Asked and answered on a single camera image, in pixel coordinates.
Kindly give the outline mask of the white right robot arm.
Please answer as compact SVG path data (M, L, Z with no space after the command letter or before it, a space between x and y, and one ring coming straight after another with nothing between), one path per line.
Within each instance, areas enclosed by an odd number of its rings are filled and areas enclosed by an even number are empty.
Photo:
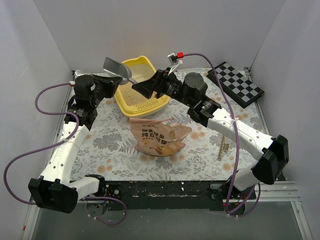
M227 195L237 199L258 183L273 185L289 162L286 137L264 134L232 118L219 103L206 95L208 85L201 74L188 73L183 81L168 70L157 70L148 80L131 87L145 98L166 95L189 107L187 114L196 123L217 131L251 154L256 163L236 172L226 183Z

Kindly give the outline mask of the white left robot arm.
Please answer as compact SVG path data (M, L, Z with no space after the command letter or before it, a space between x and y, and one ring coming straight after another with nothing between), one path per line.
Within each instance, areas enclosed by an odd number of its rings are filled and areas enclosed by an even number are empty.
M28 184L38 207L69 214L81 199L92 196L101 200L106 196L102 176L87 174L76 181L70 177L80 147L98 116L98 105L115 95L121 80L121 77L83 74L69 82L74 95L64 113L58 145L40 176Z

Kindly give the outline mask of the pink cat litter bag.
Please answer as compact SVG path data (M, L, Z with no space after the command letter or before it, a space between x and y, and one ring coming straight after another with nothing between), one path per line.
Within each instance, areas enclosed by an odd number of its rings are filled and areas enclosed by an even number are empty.
M155 157L174 155L186 146L184 139L192 128L179 124L167 124L168 119L155 120L130 118L130 131L136 139L135 149Z

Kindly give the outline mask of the silver metal scoop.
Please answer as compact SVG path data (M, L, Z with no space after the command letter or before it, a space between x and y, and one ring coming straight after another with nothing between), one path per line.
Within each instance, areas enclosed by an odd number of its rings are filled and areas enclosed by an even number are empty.
M137 84L133 79L132 71L122 62L118 62L112 58L106 57L103 63L103 69L109 74L122 78L119 85L127 83Z

